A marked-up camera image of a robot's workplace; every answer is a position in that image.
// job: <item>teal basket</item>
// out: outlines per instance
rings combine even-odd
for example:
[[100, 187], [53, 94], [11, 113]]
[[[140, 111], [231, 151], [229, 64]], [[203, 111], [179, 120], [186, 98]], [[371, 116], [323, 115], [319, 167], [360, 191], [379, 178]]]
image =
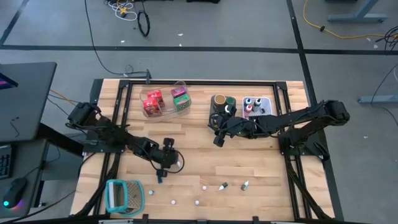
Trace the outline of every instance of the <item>teal basket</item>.
[[131, 217], [144, 209], [144, 189], [138, 180], [108, 180], [105, 205], [109, 213]]

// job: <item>green box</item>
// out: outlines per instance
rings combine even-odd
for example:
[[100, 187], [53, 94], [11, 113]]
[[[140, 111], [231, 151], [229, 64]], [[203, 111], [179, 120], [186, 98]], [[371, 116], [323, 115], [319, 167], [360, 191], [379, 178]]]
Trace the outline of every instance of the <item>green box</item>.
[[185, 108], [188, 108], [191, 105], [191, 99], [187, 94], [184, 94], [174, 99], [174, 105], [177, 111], [184, 110]]

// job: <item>computer mouse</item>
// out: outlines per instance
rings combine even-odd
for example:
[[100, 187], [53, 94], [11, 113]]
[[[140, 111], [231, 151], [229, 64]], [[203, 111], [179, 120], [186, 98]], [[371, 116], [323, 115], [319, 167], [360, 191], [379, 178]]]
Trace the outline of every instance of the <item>computer mouse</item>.
[[2, 199], [2, 204], [6, 208], [14, 208], [22, 198], [26, 188], [27, 179], [17, 178], [11, 182], [6, 194]]

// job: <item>wooden table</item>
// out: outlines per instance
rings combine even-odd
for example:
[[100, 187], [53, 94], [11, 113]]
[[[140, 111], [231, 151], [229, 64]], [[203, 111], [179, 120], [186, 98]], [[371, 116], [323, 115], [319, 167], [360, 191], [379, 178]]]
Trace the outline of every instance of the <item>wooden table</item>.
[[[118, 83], [118, 79], [105, 79], [102, 84], [98, 106], [103, 115], [109, 118], [113, 115]], [[236, 116], [241, 116], [244, 96], [270, 98], [275, 114], [271, 87], [190, 85], [190, 114], [153, 123], [142, 114], [139, 93], [143, 88], [158, 87], [134, 85], [127, 120], [130, 127], [127, 130], [135, 136], [145, 136], [159, 143], [163, 142], [163, 138], [174, 138], [174, 146], [184, 155], [186, 163], [183, 171], [169, 174], [163, 184], [158, 184], [150, 163], [134, 156], [131, 151], [125, 151], [121, 157], [118, 178], [140, 180], [145, 190], [145, 208], [134, 218], [141, 218], [146, 213], [150, 219], [252, 220], [253, 216], [258, 216], [260, 220], [294, 219], [285, 162], [277, 140], [226, 138], [224, 147], [220, 148], [213, 144], [214, 133], [206, 126], [210, 98], [218, 93], [236, 98]], [[308, 106], [302, 82], [287, 82], [287, 87], [292, 111]], [[119, 111], [119, 123], [121, 115], [122, 109]], [[72, 214], [84, 206], [97, 188], [103, 157], [104, 154], [96, 154], [81, 169]], [[302, 164], [308, 191], [319, 206], [333, 217], [322, 163], [314, 156], [303, 156]], [[246, 180], [249, 181], [249, 187], [242, 191], [241, 185]], [[218, 191], [224, 182], [229, 184], [228, 187]], [[204, 185], [207, 186], [206, 191], [202, 190]], [[296, 192], [303, 217], [301, 194], [298, 190]], [[176, 201], [175, 205], [171, 205], [172, 200]], [[200, 201], [199, 206], [195, 205], [196, 200]], [[104, 213], [104, 203], [100, 211]], [[117, 214], [111, 217], [122, 218]]]

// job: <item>gray floor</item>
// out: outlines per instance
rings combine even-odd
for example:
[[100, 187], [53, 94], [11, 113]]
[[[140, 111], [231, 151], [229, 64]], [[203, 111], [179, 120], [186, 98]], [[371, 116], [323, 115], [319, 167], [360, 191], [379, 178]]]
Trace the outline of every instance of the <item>gray floor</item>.
[[[0, 0], [0, 29], [11, 21], [21, 1]], [[341, 35], [383, 34], [396, 26], [398, 2], [380, 1], [372, 12], [386, 13], [383, 24], [329, 24], [328, 14], [350, 12], [364, 2], [341, 3], [309, 0], [307, 17], [327, 25]], [[304, 0], [294, 8], [306, 49], [372, 50], [374, 40], [341, 40], [302, 19]], [[294, 33], [285, 1], [221, 0], [220, 4], [190, 3], [183, 0], [146, 3], [151, 18], [148, 39], [140, 36], [135, 22], [120, 21], [102, 1], [88, 0], [96, 45], [125, 46], [222, 46], [295, 48]], [[90, 45], [84, 4], [80, 0], [30, 0], [6, 41], [8, 45]], [[377, 44], [376, 50], [382, 50]], [[233, 52], [100, 52], [112, 71], [123, 72], [127, 64], [135, 70], [149, 69], [154, 78], [210, 78], [243, 80], [303, 80], [296, 54]], [[307, 55], [317, 99], [343, 101], [351, 121], [327, 128], [336, 183], [345, 219], [353, 222], [395, 223], [398, 207], [398, 127], [383, 110], [361, 106], [361, 95], [372, 95], [397, 56]], [[94, 78], [114, 77], [104, 71], [91, 51], [0, 50], [0, 63], [55, 61], [58, 68], [52, 89], [73, 100], [88, 99]], [[391, 75], [381, 93], [391, 94], [398, 82]], [[73, 108], [58, 102], [67, 112]], [[46, 105], [43, 122], [63, 133], [65, 115]], [[76, 180], [46, 184], [44, 199], [51, 203], [72, 191]], [[71, 198], [33, 219], [65, 217]]]

